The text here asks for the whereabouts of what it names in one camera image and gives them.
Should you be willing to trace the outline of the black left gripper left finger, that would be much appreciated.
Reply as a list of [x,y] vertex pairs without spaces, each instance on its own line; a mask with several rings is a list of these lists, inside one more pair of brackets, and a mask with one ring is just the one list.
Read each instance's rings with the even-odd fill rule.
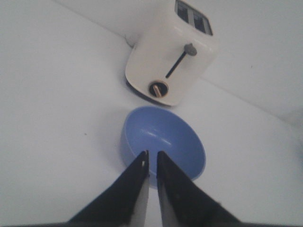
[[143,227],[149,197],[149,153],[141,152],[116,181],[68,224],[73,227]]

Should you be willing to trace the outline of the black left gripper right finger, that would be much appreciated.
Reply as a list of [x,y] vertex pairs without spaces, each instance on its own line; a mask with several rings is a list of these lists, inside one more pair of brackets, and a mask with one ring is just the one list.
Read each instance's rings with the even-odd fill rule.
[[164,151],[157,154],[157,188],[164,227],[216,227],[241,223],[199,189]]

